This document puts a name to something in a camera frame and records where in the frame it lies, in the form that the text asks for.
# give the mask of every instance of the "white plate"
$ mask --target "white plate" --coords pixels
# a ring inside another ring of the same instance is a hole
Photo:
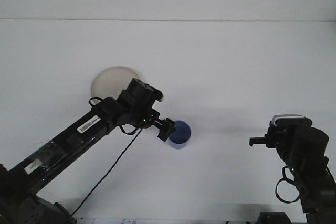
[[[108,68],[94,79],[91,86],[91,96],[116,99],[133,78],[140,79],[140,76],[131,68],[120,66]]]

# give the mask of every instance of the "barcode label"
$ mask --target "barcode label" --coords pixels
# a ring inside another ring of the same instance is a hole
[[[93,118],[91,118],[89,121],[87,121],[86,123],[82,124],[81,126],[79,126],[77,128],[77,131],[79,133],[84,133],[85,131],[87,131],[89,128],[91,128],[92,126],[94,126],[96,123],[98,123],[100,121],[100,118],[98,116],[94,116]]]

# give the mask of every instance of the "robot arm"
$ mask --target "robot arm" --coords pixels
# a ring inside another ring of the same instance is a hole
[[[76,223],[59,204],[36,196],[58,174],[116,127],[130,124],[136,129],[155,125],[166,141],[175,131],[170,119],[160,120],[152,109],[163,94],[133,79],[115,100],[107,97],[59,135],[7,171],[0,165],[0,224]]]
[[[312,127],[309,118],[300,115],[276,115],[265,137],[250,138],[250,146],[265,144],[277,150],[294,176],[292,184],[299,192],[308,224],[336,223],[336,183],[324,155],[328,139],[325,132]]]

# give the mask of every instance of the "black cable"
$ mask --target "black cable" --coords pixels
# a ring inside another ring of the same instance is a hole
[[[139,136],[139,134],[142,132],[143,128],[140,129],[140,131],[137,133],[137,135],[133,138],[133,140],[130,142],[130,144],[124,149],[124,151],[120,154],[120,156],[117,158],[115,163],[112,165],[112,167],[108,170],[108,172],[99,180],[99,182],[94,186],[94,188],[89,192],[89,194],[85,197],[85,199],[81,202],[81,204],[77,207],[77,209],[71,214],[73,216],[78,209],[84,204],[84,202],[89,198],[89,196],[92,194],[92,192],[99,186],[99,184],[109,175],[109,173],[112,171],[112,169],[116,166],[119,159],[122,157],[122,155],[127,151],[127,149],[133,144],[135,139]]]
[[[89,104],[91,105],[91,107],[93,107],[95,104],[92,103],[92,100],[98,100],[99,102],[101,102],[103,100],[103,98],[101,97],[91,97],[89,100]]]
[[[279,196],[279,194],[278,194],[278,186],[279,186],[280,182],[282,182],[282,181],[286,181],[287,183],[289,183],[289,184],[291,184],[292,186],[295,186],[295,187],[296,187],[294,180],[291,180],[291,179],[289,179],[289,178],[286,176],[286,173],[285,173],[286,168],[288,168],[288,167],[285,166],[284,168],[282,168],[282,176],[283,176],[283,178],[280,179],[280,180],[278,181],[277,185],[275,186],[275,195],[277,196],[278,200],[280,200],[282,203],[290,204],[290,203],[294,203],[294,202],[296,202],[296,201],[298,201],[298,200],[300,199],[300,193],[299,193],[298,197],[297,197],[295,200],[293,200],[293,201],[287,201],[287,200],[284,200],[284,199],[282,199],[282,198]]]
[[[122,133],[124,133],[126,135],[134,135],[137,132],[137,130],[139,129],[139,128],[135,128],[132,132],[126,132],[124,130],[123,126],[119,126],[119,128],[121,129]]]

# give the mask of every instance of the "sticker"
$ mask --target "sticker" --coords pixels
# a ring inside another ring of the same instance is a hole
[[[94,116],[93,118],[91,118],[89,121],[87,121],[86,123],[82,124],[81,126],[79,126],[77,128],[77,131],[79,133],[84,133],[85,131],[87,131],[89,128],[91,128],[92,126],[94,126],[96,123],[98,123],[100,121],[100,118],[98,116]]]
[[[27,174],[31,174],[33,171],[35,171],[40,165],[42,164],[41,160],[38,158],[35,159],[33,162],[31,162],[27,167],[25,168],[25,171]]]

